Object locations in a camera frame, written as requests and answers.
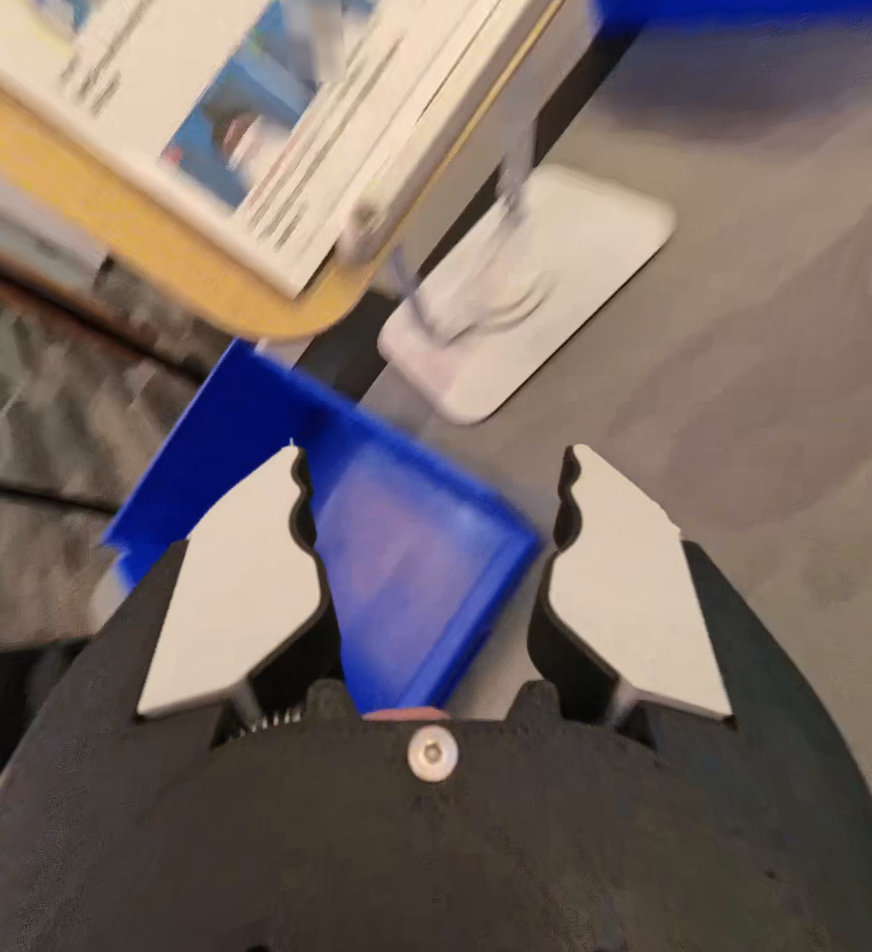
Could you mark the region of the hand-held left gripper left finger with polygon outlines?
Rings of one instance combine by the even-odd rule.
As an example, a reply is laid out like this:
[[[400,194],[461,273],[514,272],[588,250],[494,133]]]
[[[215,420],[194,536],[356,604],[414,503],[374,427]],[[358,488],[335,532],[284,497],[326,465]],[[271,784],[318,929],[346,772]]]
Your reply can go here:
[[[342,637],[311,498],[306,452],[290,444],[190,531],[140,718],[225,704],[239,723],[291,720],[311,684],[341,675]]]

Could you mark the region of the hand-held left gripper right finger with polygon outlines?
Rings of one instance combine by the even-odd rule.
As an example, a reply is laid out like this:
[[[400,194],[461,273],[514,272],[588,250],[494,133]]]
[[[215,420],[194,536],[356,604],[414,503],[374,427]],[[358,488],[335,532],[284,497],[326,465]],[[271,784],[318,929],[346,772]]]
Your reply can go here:
[[[565,720],[622,727],[654,705],[727,722],[724,677],[681,530],[589,446],[568,446],[527,651]]]

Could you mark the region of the blue plastic bin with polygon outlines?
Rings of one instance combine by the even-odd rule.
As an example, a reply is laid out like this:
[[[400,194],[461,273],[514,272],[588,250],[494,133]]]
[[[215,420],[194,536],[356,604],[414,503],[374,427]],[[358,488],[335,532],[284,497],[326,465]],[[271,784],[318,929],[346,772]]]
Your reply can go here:
[[[541,550],[494,487],[236,341],[103,536],[131,589],[205,511],[293,443],[361,713],[444,705]]]
[[[872,1],[596,1],[609,32],[872,22]]]

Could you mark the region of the black round base pole stand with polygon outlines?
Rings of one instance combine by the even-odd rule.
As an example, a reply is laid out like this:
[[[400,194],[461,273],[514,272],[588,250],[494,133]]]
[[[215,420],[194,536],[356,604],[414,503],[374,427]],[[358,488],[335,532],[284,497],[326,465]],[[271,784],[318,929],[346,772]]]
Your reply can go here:
[[[37,489],[26,485],[0,481],[0,501],[23,505],[42,506],[57,510],[79,510],[105,517],[115,516],[119,505],[109,501],[82,496],[62,494],[50,489]]]

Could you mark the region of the wooden display board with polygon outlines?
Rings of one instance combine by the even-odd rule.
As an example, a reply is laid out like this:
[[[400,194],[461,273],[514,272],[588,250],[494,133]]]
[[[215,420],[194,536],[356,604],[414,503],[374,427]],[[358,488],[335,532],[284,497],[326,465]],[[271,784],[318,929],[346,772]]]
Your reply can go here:
[[[395,244],[407,242],[426,255],[466,206],[501,158],[502,91],[523,77],[525,62],[565,6],[581,12],[586,45],[585,2],[547,3],[538,24],[387,239],[370,256],[357,258],[370,237],[370,221],[361,214],[357,229],[341,236],[322,268],[293,299],[1,82],[0,173],[230,333],[249,339],[305,337],[353,309]]]

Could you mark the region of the wooden edged table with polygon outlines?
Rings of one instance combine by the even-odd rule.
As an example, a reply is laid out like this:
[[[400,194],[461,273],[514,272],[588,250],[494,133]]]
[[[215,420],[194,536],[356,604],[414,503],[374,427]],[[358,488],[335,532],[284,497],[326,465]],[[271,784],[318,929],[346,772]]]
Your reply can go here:
[[[153,364],[193,385],[204,382],[231,343],[221,331],[201,331],[203,322],[189,313],[182,337],[173,334],[175,327],[166,318],[137,325],[129,313],[73,291],[1,250],[0,303],[36,318],[47,329],[130,361]]]

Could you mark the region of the clear round stand foot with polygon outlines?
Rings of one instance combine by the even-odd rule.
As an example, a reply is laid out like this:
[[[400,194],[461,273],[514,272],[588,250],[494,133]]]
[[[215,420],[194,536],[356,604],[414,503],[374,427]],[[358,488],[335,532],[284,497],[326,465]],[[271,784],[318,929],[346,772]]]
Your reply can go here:
[[[458,268],[443,262],[442,282],[406,292],[411,319],[438,348],[466,336],[510,329],[544,303],[552,277],[538,268],[521,244],[500,244],[465,254]]]

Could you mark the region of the printed paper sheet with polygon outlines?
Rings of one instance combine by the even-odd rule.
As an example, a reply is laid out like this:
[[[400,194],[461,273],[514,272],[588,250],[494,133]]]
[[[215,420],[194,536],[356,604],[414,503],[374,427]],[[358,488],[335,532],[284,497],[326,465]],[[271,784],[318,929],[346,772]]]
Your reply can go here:
[[[547,2],[0,2],[0,82],[293,299],[370,256]]]

